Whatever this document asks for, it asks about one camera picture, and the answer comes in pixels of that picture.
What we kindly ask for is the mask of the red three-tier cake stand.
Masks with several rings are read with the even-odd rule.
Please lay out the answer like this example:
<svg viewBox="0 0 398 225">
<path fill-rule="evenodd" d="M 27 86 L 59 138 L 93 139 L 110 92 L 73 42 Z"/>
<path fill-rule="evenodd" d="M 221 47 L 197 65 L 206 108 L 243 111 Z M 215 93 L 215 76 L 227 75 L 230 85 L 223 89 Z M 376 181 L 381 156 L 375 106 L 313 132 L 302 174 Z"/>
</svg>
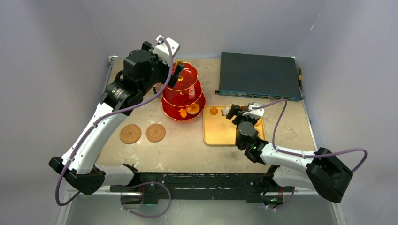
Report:
<svg viewBox="0 0 398 225">
<path fill-rule="evenodd" d="M 198 117 L 206 105 L 206 97 L 202 90 L 201 82 L 198 79 L 196 68 L 188 62 L 183 63 L 185 68 L 180 74 L 175 87 L 167 87 L 163 91 L 161 99 L 161 106 L 165 115 L 176 121 L 188 121 Z M 195 99 L 189 99 L 188 96 L 188 90 L 191 86 L 195 87 Z M 200 106 L 199 113 L 196 115 L 188 114 L 186 118 L 181 118 L 178 112 L 180 108 L 186 108 L 186 106 L 194 103 Z"/>
</svg>

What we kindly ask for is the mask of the pink layered cake slice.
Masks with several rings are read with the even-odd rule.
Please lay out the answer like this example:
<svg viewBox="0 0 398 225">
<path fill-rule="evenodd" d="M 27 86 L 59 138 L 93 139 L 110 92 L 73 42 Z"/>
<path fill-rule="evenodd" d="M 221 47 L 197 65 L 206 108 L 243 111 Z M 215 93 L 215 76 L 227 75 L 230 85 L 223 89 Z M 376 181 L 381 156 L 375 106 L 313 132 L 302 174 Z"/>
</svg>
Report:
<svg viewBox="0 0 398 225">
<path fill-rule="evenodd" d="M 195 87 L 191 86 L 188 90 L 189 99 L 195 99 Z"/>
</svg>

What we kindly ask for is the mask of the yellow frosted donut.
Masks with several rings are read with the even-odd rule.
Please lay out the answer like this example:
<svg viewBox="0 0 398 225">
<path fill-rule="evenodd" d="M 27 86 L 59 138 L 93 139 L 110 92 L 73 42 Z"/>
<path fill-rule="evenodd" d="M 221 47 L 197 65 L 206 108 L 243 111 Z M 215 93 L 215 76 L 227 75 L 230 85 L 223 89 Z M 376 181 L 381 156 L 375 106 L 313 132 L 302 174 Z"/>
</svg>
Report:
<svg viewBox="0 0 398 225">
<path fill-rule="evenodd" d="M 186 106 L 185 110 L 189 115 L 196 115 L 200 111 L 200 106 L 197 103 L 194 103 L 189 106 Z"/>
</svg>

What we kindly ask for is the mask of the orange fish-shaped cake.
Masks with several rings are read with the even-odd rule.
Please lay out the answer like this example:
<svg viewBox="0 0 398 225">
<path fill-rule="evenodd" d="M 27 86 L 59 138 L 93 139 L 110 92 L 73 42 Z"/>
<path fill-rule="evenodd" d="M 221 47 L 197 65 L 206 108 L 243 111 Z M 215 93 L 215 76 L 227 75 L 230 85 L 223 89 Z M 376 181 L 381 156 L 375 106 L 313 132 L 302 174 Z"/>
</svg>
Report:
<svg viewBox="0 0 398 225">
<path fill-rule="evenodd" d="M 180 110 L 178 112 L 179 112 L 181 118 L 186 118 L 188 115 L 185 108 L 180 108 Z"/>
</svg>

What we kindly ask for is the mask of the metal white-tipped tongs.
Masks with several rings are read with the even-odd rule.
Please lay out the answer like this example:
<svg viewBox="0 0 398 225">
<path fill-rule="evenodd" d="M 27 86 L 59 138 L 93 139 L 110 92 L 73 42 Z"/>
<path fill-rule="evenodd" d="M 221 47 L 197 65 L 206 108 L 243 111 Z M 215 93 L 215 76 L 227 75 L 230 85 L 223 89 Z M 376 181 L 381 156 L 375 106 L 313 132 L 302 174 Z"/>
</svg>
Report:
<svg viewBox="0 0 398 225">
<path fill-rule="evenodd" d="M 221 112 L 222 112 L 222 116 L 227 116 L 230 112 L 230 107 L 227 106 L 224 109 L 221 109 Z"/>
</svg>

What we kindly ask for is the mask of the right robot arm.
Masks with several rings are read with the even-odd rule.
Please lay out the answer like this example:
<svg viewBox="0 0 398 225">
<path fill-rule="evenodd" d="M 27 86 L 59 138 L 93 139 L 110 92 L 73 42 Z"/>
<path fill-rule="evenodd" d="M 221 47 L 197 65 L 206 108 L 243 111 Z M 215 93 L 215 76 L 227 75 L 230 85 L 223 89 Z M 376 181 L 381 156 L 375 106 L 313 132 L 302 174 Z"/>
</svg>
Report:
<svg viewBox="0 0 398 225">
<path fill-rule="evenodd" d="M 264 109 L 258 103 L 227 106 L 222 114 L 236 126 L 237 148 L 250 161 L 270 165 L 263 179 L 266 189 L 300 187 L 315 190 L 330 202 L 342 201 L 353 172 L 336 154 L 326 148 L 314 152 L 293 150 L 261 139 L 255 125 Z"/>
</svg>

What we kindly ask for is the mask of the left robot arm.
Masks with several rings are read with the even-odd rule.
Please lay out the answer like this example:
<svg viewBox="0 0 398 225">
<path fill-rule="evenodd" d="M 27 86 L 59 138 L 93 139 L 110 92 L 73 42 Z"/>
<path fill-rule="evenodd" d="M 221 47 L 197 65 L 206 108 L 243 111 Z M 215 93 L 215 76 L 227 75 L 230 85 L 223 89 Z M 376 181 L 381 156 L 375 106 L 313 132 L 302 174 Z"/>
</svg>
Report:
<svg viewBox="0 0 398 225">
<path fill-rule="evenodd" d="M 128 164 L 103 166 L 96 160 L 116 128 L 133 109 L 149 103 L 144 95 L 157 84 L 173 87 L 178 74 L 173 73 L 173 58 L 178 47 L 150 47 L 134 50 L 123 61 L 112 83 L 101 95 L 93 117 L 79 139 L 62 157 L 53 157 L 49 166 L 78 193 L 91 195 L 101 186 L 122 185 L 127 191 L 139 188 L 136 169 Z"/>
</svg>

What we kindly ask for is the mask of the white enamel mug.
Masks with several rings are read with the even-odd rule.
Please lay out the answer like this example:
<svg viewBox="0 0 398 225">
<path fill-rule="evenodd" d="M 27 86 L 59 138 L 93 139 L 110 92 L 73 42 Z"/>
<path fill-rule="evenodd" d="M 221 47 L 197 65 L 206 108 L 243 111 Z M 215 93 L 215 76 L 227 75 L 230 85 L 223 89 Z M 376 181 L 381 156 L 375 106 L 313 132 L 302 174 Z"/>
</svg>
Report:
<svg viewBox="0 0 398 225">
<path fill-rule="evenodd" d="M 155 84 L 155 85 L 153 86 L 153 92 L 154 92 L 154 94 L 157 94 L 157 93 L 160 91 L 161 88 L 162 88 L 162 84 L 161 84 L 161 83 Z"/>
</svg>

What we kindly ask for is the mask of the yellow serving tray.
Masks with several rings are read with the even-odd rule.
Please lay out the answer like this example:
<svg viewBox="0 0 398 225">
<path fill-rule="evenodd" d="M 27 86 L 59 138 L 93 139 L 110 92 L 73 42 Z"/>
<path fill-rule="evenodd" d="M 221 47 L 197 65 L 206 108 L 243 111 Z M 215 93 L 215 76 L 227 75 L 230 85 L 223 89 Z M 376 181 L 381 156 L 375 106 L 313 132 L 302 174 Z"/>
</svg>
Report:
<svg viewBox="0 0 398 225">
<path fill-rule="evenodd" d="M 259 126 L 255 123 L 241 122 L 232 123 L 235 116 L 228 120 L 222 116 L 221 109 L 228 105 L 206 106 L 203 111 L 203 140 L 208 145 L 236 145 L 240 149 L 246 149 L 251 143 L 259 139 L 265 139 L 263 122 Z M 218 109 L 217 115 L 211 115 L 212 107 Z"/>
</svg>

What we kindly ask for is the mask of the swirl butter cookie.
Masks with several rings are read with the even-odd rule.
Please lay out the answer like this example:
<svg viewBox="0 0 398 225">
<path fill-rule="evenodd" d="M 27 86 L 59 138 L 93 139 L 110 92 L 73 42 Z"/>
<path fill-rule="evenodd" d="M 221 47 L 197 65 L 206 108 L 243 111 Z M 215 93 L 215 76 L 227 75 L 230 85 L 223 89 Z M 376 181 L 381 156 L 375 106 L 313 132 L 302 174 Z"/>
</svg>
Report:
<svg viewBox="0 0 398 225">
<path fill-rule="evenodd" d="M 217 115 L 218 114 L 218 109 L 216 107 L 212 107 L 209 110 L 209 112 L 210 112 L 211 115 Z"/>
</svg>

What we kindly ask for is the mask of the yellow black tool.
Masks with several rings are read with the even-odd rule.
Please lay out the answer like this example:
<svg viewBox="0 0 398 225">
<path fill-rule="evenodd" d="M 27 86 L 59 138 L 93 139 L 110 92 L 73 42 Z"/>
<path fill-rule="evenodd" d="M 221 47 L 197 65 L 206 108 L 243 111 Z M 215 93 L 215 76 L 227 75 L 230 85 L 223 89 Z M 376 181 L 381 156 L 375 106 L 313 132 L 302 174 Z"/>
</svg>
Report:
<svg viewBox="0 0 398 225">
<path fill-rule="evenodd" d="M 302 69 L 301 69 L 301 67 L 298 67 L 298 80 L 302 81 Z"/>
</svg>

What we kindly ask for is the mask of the dark network switch box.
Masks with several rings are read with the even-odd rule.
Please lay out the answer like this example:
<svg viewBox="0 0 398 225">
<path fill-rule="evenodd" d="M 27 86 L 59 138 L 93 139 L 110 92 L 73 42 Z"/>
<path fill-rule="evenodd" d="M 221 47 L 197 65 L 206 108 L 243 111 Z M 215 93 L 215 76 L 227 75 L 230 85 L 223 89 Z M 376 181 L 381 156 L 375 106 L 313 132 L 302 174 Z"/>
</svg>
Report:
<svg viewBox="0 0 398 225">
<path fill-rule="evenodd" d="M 293 57 L 222 52 L 220 96 L 261 99 L 304 99 Z"/>
</svg>

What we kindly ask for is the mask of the black base frame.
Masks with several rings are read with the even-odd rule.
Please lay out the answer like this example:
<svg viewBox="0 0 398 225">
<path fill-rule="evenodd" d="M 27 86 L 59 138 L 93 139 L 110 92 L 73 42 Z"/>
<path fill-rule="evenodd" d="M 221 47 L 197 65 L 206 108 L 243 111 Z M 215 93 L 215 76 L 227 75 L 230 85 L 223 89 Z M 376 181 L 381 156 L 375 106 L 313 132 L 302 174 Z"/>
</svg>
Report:
<svg viewBox="0 0 398 225">
<path fill-rule="evenodd" d="M 160 199 L 241 200 L 247 203 L 282 205 L 283 194 L 292 187 L 280 187 L 262 173 L 171 173 L 140 172 L 127 186 L 112 185 L 111 192 L 140 192 L 144 204 Z"/>
</svg>

